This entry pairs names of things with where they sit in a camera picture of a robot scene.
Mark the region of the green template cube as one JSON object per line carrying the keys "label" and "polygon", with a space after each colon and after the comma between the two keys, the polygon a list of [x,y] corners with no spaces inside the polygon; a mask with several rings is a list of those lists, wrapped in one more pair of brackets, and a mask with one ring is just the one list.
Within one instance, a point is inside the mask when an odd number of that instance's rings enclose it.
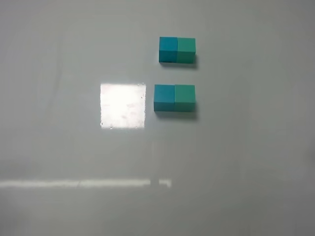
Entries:
{"label": "green template cube", "polygon": [[196,55],[195,38],[178,37],[177,63],[193,64]]}

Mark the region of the blue template cube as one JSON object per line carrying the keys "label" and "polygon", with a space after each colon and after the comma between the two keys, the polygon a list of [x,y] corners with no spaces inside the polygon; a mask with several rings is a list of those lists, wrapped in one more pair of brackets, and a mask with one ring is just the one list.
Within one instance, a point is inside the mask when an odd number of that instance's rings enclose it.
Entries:
{"label": "blue template cube", "polygon": [[177,37],[159,38],[159,62],[176,63],[178,53]]}

